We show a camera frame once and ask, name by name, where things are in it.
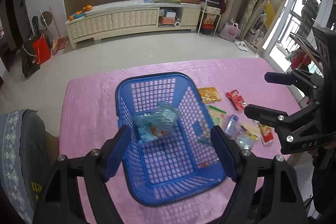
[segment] pink tablecloth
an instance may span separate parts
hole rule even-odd
[[[118,131],[115,109],[115,89],[124,79],[137,75],[179,71],[191,77],[198,88],[214,86],[222,96],[214,105],[239,116],[240,121],[253,124],[243,112],[238,112],[225,97],[225,92],[238,89],[247,103],[275,108],[292,114],[300,108],[286,86],[269,84],[264,75],[272,68],[261,58],[212,59],[148,65],[116,70],[104,74],[71,80],[68,83],[60,126],[61,154],[69,158],[86,155],[100,148]],[[261,142],[253,147],[257,156],[272,159],[280,154],[277,136],[270,146]],[[83,179],[79,188],[84,213],[89,223],[95,223]],[[107,183],[112,200],[124,223],[207,223],[220,217],[234,188],[231,179],[192,198],[171,205],[150,208],[136,202],[127,189],[120,165],[115,177]]]

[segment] blue plastic basket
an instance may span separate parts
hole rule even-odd
[[[192,80],[172,72],[122,81],[116,91],[119,128],[131,127],[131,143],[124,170],[132,197],[146,206],[160,206],[204,192],[226,177],[213,147],[197,136],[213,127],[209,113]],[[175,136],[138,144],[133,117],[148,113],[166,101],[182,113]]]

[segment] paper towel roll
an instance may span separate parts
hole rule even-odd
[[[174,26],[175,26],[175,27],[179,27],[179,26],[181,26],[181,22],[179,22],[178,20],[175,20],[175,22],[174,22]]]

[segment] pink bag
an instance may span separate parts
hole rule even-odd
[[[226,23],[219,36],[223,39],[234,41],[240,34],[239,25],[236,22]]]

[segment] orange snack bag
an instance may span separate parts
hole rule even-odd
[[[219,96],[218,91],[216,88],[201,88],[198,89],[198,92],[202,98],[202,102],[205,104],[213,103],[213,102],[220,102],[222,99]]]

